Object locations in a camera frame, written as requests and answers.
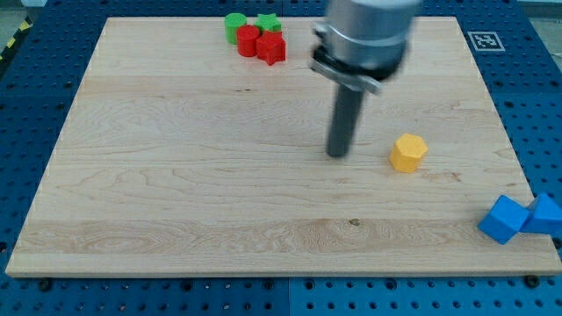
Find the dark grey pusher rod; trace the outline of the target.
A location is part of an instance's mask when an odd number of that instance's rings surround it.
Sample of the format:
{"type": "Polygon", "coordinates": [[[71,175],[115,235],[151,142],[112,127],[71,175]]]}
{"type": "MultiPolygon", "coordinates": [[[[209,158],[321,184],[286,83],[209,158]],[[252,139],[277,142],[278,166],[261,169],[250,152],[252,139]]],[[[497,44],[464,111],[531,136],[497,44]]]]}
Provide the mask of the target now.
{"type": "Polygon", "coordinates": [[[362,90],[338,86],[326,145],[326,152],[330,157],[342,158],[349,152],[363,100],[362,90]]]}

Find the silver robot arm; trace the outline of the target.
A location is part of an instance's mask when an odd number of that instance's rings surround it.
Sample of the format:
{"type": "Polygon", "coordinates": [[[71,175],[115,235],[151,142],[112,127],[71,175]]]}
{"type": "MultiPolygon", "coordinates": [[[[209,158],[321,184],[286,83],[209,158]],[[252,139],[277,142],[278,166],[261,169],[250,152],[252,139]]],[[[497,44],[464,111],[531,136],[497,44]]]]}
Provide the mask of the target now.
{"type": "Polygon", "coordinates": [[[314,24],[310,69],[337,84],[327,155],[349,152],[364,94],[377,94],[400,67],[421,0],[332,0],[314,24]]]}

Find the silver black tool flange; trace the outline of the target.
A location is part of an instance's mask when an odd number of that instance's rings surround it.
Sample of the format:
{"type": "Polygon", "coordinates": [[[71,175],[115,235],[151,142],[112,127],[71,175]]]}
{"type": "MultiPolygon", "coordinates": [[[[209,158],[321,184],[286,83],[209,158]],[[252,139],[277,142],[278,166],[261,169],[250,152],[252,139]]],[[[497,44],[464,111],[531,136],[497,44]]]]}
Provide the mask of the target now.
{"type": "Polygon", "coordinates": [[[378,94],[404,57],[403,31],[380,37],[362,30],[358,37],[350,37],[328,22],[317,22],[313,33],[319,43],[312,51],[310,69],[353,91],[378,94]]]}

